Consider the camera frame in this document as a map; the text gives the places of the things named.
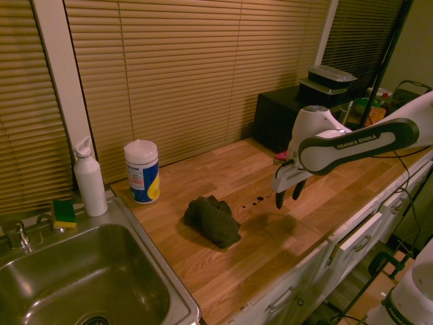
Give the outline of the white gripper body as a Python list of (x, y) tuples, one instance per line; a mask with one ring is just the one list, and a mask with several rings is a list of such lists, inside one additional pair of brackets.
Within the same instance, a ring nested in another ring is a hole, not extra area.
[(272, 178), (271, 188), (277, 193), (282, 193), (309, 177), (310, 173), (304, 169), (299, 169), (294, 162), (285, 162), (276, 170)]

